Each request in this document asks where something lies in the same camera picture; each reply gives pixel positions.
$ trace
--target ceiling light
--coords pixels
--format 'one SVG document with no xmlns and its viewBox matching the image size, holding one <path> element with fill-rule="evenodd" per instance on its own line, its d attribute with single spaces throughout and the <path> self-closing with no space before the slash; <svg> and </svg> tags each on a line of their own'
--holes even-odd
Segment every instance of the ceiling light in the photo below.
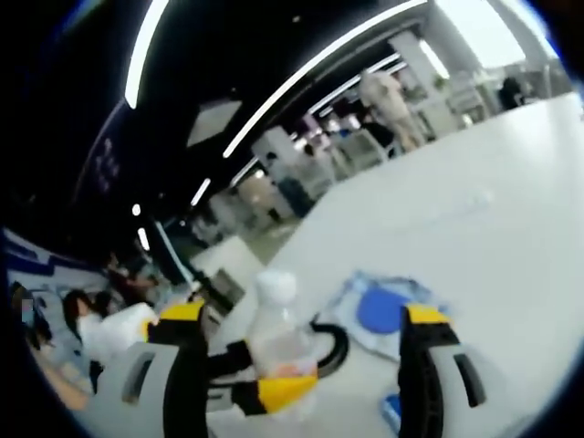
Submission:
<svg viewBox="0 0 584 438">
<path fill-rule="evenodd" d="M 251 168 L 256 165 L 257 162 L 259 162 L 259 160 L 257 158 L 254 158 L 248 164 L 246 164 L 244 168 L 237 173 L 234 179 L 231 180 L 229 186 L 235 187 L 239 183 L 239 181 L 251 170 Z"/>
<path fill-rule="evenodd" d="M 302 149 L 304 149 L 304 147 L 308 144 L 308 140 L 305 139 L 304 137 L 301 137 L 300 139 L 298 139 L 295 143 L 294 143 L 294 149 L 296 149 L 297 151 L 301 151 Z"/>
<path fill-rule="evenodd" d="M 132 109 L 136 108 L 138 101 L 138 89 L 140 88 L 140 78 L 142 69 L 146 61 L 148 47 L 154 36 L 156 26 L 161 19 L 164 8 L 168 5 L 169 0 L 152 0 L 148 12 L 142 21 L 142 26 L 136 38 L 134 50 L 131 53 L 130 68 L 128 69 L 128 79 L 126 80 L 126 100 Z"/>
<path fill-rule="evenodd" d="M 191 200 L 191 205 L 195 206 L 199 203 L 199 201 L 201 201 L 201 198 L 204 195 L 205 190 L 207 190 L 207 187 L 209 187 L 209 184 L 211 183 L 211 180 L 209 178 L 205 179 L 203 181 L 203 183 L 201 184 L 201 187 L 199 187 L 199 190 L 197 190 L 197 193 L 194 194 L 193 199 Z"/>
<path fill-rule="evenodd" d="M 331 112 L 332 112 L 332 107 L 326 107 L 318 115 L 319 115 L 319 117 L 325 117 L 325 116 L 328 116 Z"/>
<path fill-rule="evenodd" d="M 264 115 L 278 102 L 282 96 L 284 96 L 292 87 L 294 87 L 299 80 L 306 76 L 306 74 L 324 61 L 327 57 L 335 53 L 337 50 L 345 46 L 354 38 L 365 33 L 372 27 L 375 27 L 379 23 L 392 18 L 402 12 L 405 12 L 413 7 L 423 5 L 427 3 L 427 0 L 409 0 L 400 5 L 394 6 L 382 13 L 370 18 L 369 20 L 361 23 L 357 27 L 352 28 L 345 35 L 341 36 L 339 39 L 333 41 L 331 44 L 326 46 L 321 50 L 315 57 L 309 60 L 304 66 L 302 66 L 296 73 L 294 73 L 290 78 L 286 80 L 275 92 L 272 94 L 261 107 L 252 115 L 252 117 L 245 123 L 243 128 L 237 132 L 234 139 L 227 145 L 223 152 L 224 158 L 229 158 L 234 152 L 235 148 L 241 143 L 245 136 L 249 133 L 251 129 L 264 117 Z"/>
<path fill-rule="evenodd" d="M 150 243 L 148 242 L 148 237 L 146 236 L 146 230 L 144 228 L 138 228 L 138 238 L 140 239 L 140 245 L 146 251 L 150 251 Z"/>
<path fill-rule="evenodd" d="M 448 79 L 450 74 L 448 70 L 442 63 L 442 61 L 438 58 L 438 56 L 434 53 L 430 45 L 424 41 L 423 39 L 420 40 L 420 49 L 422 50 L 423 54 L 428 57 L 430 64 L 436 69 L 436 72 L 444 79 Z"/>
<path fill-rule="evenodd" d="M 367 71 L 369 71 L 370 73 L 374 73 L 377 70 L 381 70 L 388 64 L 391 64 L 393 61 L 397 61 L 400 57 L 402 56 L 399 53 L 394 53 L 390 57 L 386 57 L 385 59 L 382 59 L 380 62 L 373 64 L 371 67 L 367 68 Z"/>
</svg>

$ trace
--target blue circle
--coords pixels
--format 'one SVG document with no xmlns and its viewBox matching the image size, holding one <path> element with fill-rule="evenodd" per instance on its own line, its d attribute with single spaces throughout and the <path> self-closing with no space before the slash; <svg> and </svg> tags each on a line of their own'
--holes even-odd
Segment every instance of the blue circle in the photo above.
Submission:
<svg viewBox="0 0 584 438">
<path fill-rule="evenodd" d="M 372 288 L 363 294 L 357 308 L 357 321 L 372 333 L 394 333 L 402 326 L 402 308 L 408 301 L 385 289 Z"/>
</svg>

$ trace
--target white table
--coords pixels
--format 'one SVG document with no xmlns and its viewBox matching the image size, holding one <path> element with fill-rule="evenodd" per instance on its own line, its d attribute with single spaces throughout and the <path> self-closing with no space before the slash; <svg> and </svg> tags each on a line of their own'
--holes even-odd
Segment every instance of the white table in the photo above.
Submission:
<svg viewBox="0 0 584 438">
<path fill-rule="evenodd" d="M 311 318 L 357 268 L 413 276 L 452 303 L 461 341 L 538 412 L 584 339 L 580 113 L 574 95 L 539 102 L 336 186 L 271 264 L 298 276 L 298 313 Z M 246 294 L 220 338 L 240 339 L 255 305 Z M 379 400 L 396 371 L 352 344 L 345 365 L 319 384 L 317 414 L 302 434 L 391 437 Z M 235 430 L 285 436 L 266 418 Z"/>
</svg>

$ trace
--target person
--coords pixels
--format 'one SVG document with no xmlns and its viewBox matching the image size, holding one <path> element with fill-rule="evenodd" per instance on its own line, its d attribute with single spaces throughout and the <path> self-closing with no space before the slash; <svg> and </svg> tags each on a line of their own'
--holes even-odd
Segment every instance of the person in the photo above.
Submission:
<svg viewBox="0 0 584 438">
<path fill-rule="evenodd" d="M 69 291 L 62 306 L 65 324 L 89 359 L 89 379 L 94 392 L 98 391 L 98 377 L 107 364 L 133 343 L 142 340 L 139 326 L 143 321 L 157 319 L 154 311 L 144 303 L 104 318 L 95 303 L 80 289 Z"/>
<path fill-rule="evenodd" d="M 304 147 L 305 156 L 320 167 L 331 184 L 337 183 L 337 175 L 335 174 L 335 167 L 332 162 L 332 157 L 324 152 L 322 148 L 315 150 L 310 143 Z"/>
<path fill-rule="evenodd" d="M 359 96 L 365 108 L 375 109 L 385 126 L 393 130 L 406 152 L 423 146 L 424 140 L 402 96 L 400 81 L 383 71 L 361 73 Z"/>
<path fill-rule="evenodd" d="M 120 267 L 115 253 L 109 253 L 107 273 L 110 285 L 117 290 L 127 307 L 138 303 L 146 303 L 151 308 L 154 304 L 146 298 L 146 292 L 150 287 L 158 285 L 153 278 L 131 278 L 127 270 Z"/>
<path fill-rule="evenodd" d="M 302 184 L 290 176 L 288 168 L 275 153 L 269 152 L 266 159 L 270 178 L 287 200 L 294 214 L 299 218 L 306 217 L 314 203 L 304 191 Z"/>
<path fill-rule="evenodd" d="M 395 134 L 393 131 L 389 130 L 384 125 L 378 123 L 373 115 L 371 114 L 370 110 L 365 110 L 360 114 L 359 122 L 361 127 L 371 134 L 383 149 L 388 148 L 390 144 L 393 143 L 395 140 Z M 395 149 L 392 148 L 388 152 L 388 157 L 393 158 L 395 156 Z"/>
<path fill-rule="evenodd" d="M 505 78 L 498 94 L 505 111 L 514 110 L 526 104 L 526 98 L 521 86 L 515 78 Z"/>
</svg>

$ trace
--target seated person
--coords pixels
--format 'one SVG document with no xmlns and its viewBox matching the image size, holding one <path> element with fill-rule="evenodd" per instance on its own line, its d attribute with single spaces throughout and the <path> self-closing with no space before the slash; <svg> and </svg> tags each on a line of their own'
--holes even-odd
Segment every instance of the seated person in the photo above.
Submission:
<svg viewBox="0 0 584 438">
<path fill-rule="evenodd" d="M 156 279 L 131 278 L 128 271 L 120 267 L 118 258 L 114 253 L 109 255 L 107 271 L 111 287 L 120 293 L 127 307 L 138 303 L 146 303 L 150 307 L 154 306 L 146 298 L 146 293 L 150 287 L 158 285 Z"/>
<path fill-rule="evenodd" d="M 98 376 L 107 364 L 135 342 L 143 341 L 144 321 L 156 320 L 154 311 L 144 303 L 102 317 L 94 302 L 82 290 L 71 290 L 63 298 L 63 315 L 71 333 L 81 342 L 90 360 L 89 378 L 98 390 Z"/>
<path fill-rule="evenodd" d="M 51 346 L 53 334 L 47 320 L 38 309 L 33 295 L 20 283 L 11 286 L 12 309 L 22 320 L 22 327 L 29 344 L 37 351 Z"/>
<path fill-rule="evenodd" d="M 526 104 L 526 97 L 515 78 L 505 78 L 498 95 L 505 111 L 514 110 Z"/>
</svg>

